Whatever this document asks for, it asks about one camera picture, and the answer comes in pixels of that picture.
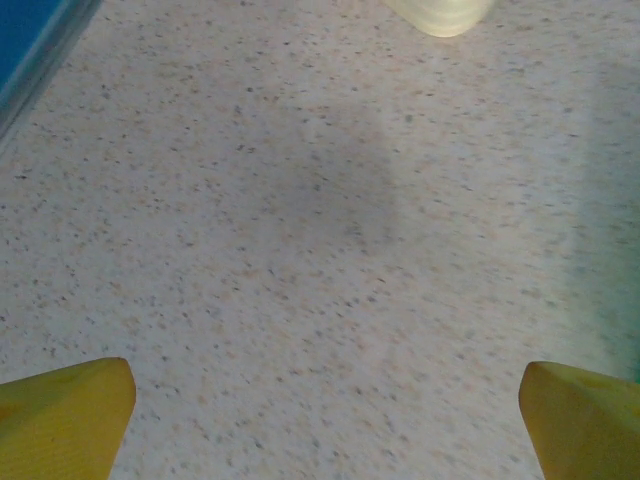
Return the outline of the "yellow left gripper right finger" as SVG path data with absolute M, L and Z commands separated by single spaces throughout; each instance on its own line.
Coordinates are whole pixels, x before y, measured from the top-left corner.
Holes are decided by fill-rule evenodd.
M 640 384 L 531 362 L 519 408 L 545 480 L 640 480 Z

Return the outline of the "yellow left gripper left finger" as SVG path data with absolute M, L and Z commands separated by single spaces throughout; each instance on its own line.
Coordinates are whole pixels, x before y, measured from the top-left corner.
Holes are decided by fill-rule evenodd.
M 108 480 L 135 403 L 118 357 L 0 384 L 0 480 Z

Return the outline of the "cream knife block pink top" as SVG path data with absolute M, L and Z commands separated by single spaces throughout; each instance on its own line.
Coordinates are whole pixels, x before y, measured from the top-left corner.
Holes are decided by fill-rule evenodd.
M 383 0 L 417 30 L 438 38 L 461 35 L 483 20 L 497 0 Z

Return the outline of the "blue table border frame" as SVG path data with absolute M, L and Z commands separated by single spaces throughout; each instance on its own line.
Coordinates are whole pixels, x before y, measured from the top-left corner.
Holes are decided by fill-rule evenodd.
M 0 0 L 0 152 L 103 0 Z

